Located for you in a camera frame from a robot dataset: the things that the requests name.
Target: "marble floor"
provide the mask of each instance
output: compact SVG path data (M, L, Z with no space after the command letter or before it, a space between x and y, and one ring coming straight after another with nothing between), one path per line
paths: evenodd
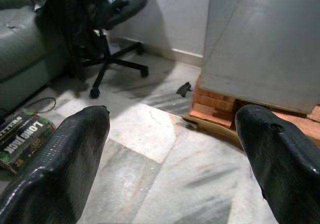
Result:
M86 83L64 76L29 101L55 97L55 108L41 116L56 126L87 106L110 111L110 134L78 223L276 223L245 155L179 117L188 113L192 92L183 98L176 90L194 86L200 68L150 55L126 58L148 65L150 76L111 66L100 97L91 99L98 69L92 67ZM11 178L0 171L2 190Z

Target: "chair base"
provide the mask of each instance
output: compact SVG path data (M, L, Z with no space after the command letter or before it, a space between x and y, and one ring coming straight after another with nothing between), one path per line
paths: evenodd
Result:
M99 71L99 74L93 84L91 91L90 91L90 97L93 99L98 98L100 95L99 86L100 86L100 83L105 75L105 71L107 70L107 68L110 64L117 64L117 65L125 66L128 68L132 68L135 70L140 70L140 75L143 78L146 78L149 75L149 67L148 66L140 65L137 63L133 63L130 61L125 61L125 60L119 59L119 57L121 57L121 56L123 56L133 50L135 50L138 55L142 55L144 53L144 48L140 42L134 43L134 44L114 53L113 55L111 55L109 48L108 48L108 42L105 39L105 36L101 35L100 38L104 39L104 42L107 47L106 53L104 54L104 57L100 58L100 59L93 60L93 61L85 62L85 66L93 66L93 65L103 63L103 66L102 66L101 70Z

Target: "gray sofa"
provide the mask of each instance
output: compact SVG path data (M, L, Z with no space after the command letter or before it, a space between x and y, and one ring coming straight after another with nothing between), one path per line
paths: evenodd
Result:
M29 0L0 0L0 117L59 75L68 59L52 21L36 17Z

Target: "baseboard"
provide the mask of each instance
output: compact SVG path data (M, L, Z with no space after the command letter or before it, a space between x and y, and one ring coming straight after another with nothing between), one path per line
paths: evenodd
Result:
M127 39L127 38L119 38L119 37L112 37L112 42L139 42L137 40ZM142 43L145 49L145 52L151 55L160 56L166 59L174 60L177 62L183 62L186 64L202 67L203 65L203 56L190 53L187 51L177 50L177 49L170 49L165 50L161 49L157 46L153 46L150 44Z

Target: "chair wheel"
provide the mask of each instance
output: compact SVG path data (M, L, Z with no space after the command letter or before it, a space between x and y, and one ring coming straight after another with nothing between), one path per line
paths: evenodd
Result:
M141 70L140 72L142 78L146 78L149 75L149 69Z
M90 97L93 99L98 98L100 95L100 90L98 88L92 88L90 91Z
M137 55L142 55L145 52L144 48L142 45L140 45L137 49L136 49L136 54Z

